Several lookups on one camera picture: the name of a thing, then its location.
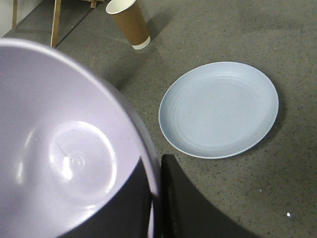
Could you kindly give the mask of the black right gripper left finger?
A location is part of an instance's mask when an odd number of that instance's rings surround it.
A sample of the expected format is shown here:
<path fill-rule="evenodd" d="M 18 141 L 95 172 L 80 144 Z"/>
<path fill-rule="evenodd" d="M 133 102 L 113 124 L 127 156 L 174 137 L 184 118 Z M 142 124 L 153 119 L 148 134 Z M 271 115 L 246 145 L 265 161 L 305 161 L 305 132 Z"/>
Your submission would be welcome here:
<path fill-rule="evenodd" d="M 141 160 L 117 194 L 62 238 L 146 238 L 152 195 Z"/>

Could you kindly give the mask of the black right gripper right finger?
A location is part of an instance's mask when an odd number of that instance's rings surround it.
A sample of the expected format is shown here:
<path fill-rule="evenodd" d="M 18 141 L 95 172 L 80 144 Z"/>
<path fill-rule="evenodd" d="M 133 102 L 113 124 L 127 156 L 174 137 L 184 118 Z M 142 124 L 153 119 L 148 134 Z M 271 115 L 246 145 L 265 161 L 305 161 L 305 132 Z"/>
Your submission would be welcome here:
<path fill-rule="evenodd" d="M 161 159 L 162 235 L 165 238 L 255 238 L 193 185 L 172 154 Z"/>

